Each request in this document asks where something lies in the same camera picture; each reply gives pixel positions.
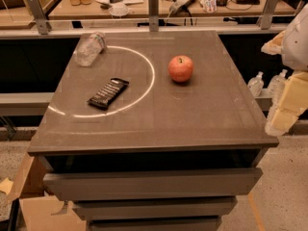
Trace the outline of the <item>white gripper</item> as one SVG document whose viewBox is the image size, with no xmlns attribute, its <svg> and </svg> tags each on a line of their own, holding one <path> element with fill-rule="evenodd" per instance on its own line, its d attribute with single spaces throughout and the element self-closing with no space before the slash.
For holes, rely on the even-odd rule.
<svg viewBox="0 0 308 231">
<path fill-rule="evenodd" d="M 266 42 L 261 51 L 269 55 L 282 53 L 282 62 L 295 71 L 280 81 L 269 108 L 265 132 L 270 136 L 286 134 L 308 109 L 308 4 L 286 31 Z"/>
</svg>

